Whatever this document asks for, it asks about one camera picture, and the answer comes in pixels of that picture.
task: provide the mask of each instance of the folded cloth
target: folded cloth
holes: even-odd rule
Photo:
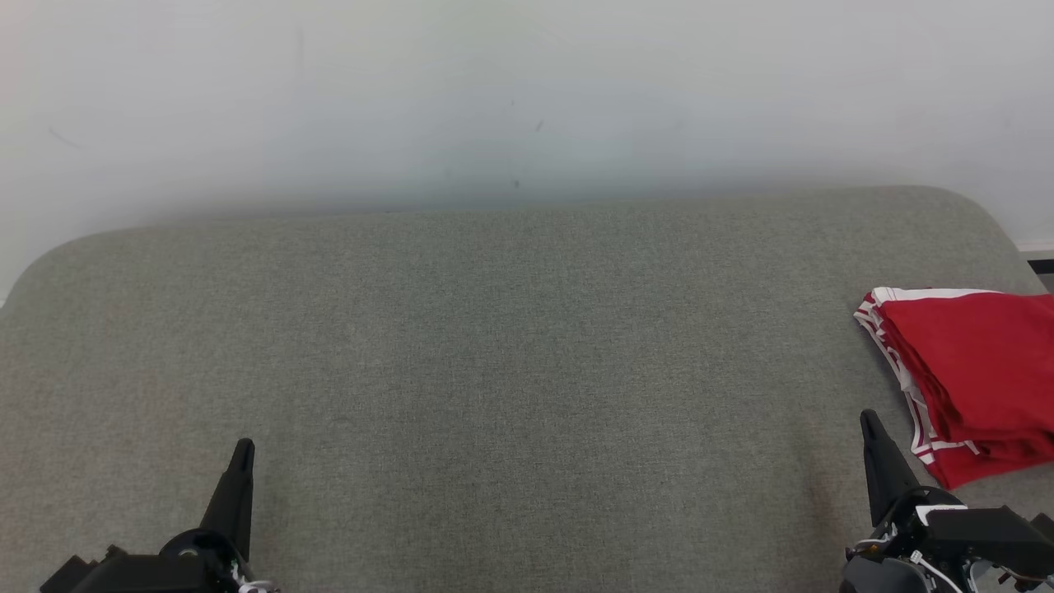
[[[854,317],[890,363],[911,451],[946,489],[1054,461],[1054,298],[880,286]]]

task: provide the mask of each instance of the folded red towel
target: folded red towel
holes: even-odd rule
[[[1054,298],[876,288],[855,317],[897,373],[944,488],[1054,461]]]

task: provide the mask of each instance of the red fabric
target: red fabric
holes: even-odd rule
[[[926,401],[942,440],[944,488],[1054,460],[1054,298],[979,293],[887,302],[885,340]]]

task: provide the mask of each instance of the white wall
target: white wall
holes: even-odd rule
[[[885,182],[1054,243],[1054,3],[0,2],[0,296],[174,218]]]

